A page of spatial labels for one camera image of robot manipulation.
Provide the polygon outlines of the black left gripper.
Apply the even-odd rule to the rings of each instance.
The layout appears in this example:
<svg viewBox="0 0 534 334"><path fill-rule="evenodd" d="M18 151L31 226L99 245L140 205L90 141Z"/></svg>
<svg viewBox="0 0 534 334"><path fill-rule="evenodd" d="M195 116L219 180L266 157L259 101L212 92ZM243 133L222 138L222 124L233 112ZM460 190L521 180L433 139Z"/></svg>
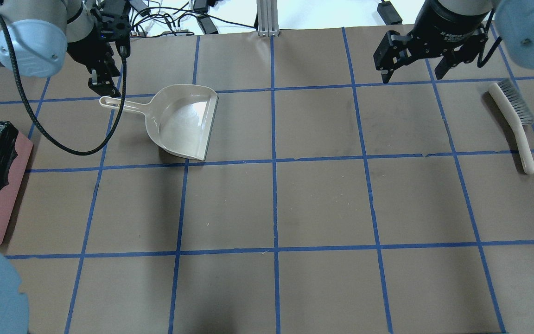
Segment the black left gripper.
<svg viewBox="0 0 534 334"><path fill-rule="evenodd" d="M66 28L67 53L74 61L86 66L91 75L88 87L98 95L119 98L115 78L120 76L110 44L100 39L98 22L75 19Z"/></svg>

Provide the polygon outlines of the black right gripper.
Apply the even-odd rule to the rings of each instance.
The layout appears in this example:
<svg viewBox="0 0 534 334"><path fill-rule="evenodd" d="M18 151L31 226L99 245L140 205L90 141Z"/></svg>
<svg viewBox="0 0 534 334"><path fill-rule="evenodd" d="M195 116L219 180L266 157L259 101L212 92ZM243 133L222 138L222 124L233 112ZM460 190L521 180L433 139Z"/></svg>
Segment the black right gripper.
<svg viewBox="0 0 534 334"><path fill-rule="evenodd" d="M458 64L477 62L478 68L490 59L484 54L490 22L489 0L426 0L413 29L401 35L389 30L373 53L375 69L388 84L392 72L420 59L442 57L434 69L437 80Z"/></svg>

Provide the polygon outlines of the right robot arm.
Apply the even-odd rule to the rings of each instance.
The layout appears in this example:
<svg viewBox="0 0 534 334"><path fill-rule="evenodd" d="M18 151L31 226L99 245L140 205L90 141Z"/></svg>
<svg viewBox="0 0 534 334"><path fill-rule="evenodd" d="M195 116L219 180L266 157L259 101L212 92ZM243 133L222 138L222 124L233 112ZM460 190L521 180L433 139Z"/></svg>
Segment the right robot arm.
<svg viewBox="0 0 534 334"><path fill-rule="evenodd" d="M413 29L387 31L373 60L384 84L429 58L439 58L434 73L442 79L461 63L482 68L500 44L518 66L534 70L534 0L426 0Z"/></svg>

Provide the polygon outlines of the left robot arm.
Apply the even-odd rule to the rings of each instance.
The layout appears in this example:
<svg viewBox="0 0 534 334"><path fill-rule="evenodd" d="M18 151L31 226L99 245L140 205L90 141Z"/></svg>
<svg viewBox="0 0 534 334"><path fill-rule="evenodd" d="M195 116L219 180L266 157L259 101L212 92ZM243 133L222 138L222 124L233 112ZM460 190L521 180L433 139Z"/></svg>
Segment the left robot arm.
<svg viewBox="0 0 534 334"><path fill-rule="evenodd" d="M129 55L128 5L106 1L88 6L84 0L4 0L0 4L0 67L13 73L19 97L32 123L53 144L36 120L21 77L51 77L66 55L83 64L91 77L89 87L103 96L121 94L112 79L119 75L110 41L117 42L122 61ZM23 183L32 142L8 121L0 121L0 245ZM28 296L19 291L21 277L0 254L0 334L27 334Z"/></svg>

